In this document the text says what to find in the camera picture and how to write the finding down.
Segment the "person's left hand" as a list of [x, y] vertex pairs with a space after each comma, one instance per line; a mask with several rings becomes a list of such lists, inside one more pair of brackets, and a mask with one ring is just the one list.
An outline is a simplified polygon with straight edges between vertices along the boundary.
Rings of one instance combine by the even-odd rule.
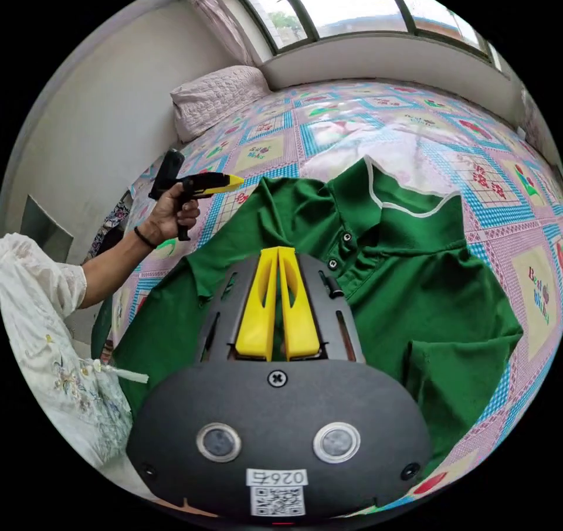
[[154, 246], [178, 236], [178, 229], [192, 229], [200, 215], [198, 201], [182, 202], [184, 194], [182, 183], [178, 182], [168, 189], [157, 201], [144, 223], [138, 226], [139, 232]]

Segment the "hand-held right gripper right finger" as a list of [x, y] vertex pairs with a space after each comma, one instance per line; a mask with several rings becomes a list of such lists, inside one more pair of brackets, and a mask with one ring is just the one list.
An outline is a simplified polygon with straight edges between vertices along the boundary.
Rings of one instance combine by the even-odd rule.
[[317, 356], [320, 341], [294, 248], [278, 249], [278, 266], [286, 360]]

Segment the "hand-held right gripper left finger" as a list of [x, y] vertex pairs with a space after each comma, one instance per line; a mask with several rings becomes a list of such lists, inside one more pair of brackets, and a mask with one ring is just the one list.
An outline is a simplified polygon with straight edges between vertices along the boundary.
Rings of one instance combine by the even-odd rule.
[[263, 249], [258, 257], [235, 343], [243, 358], [270, 361], [277, 294], [277, 247]]

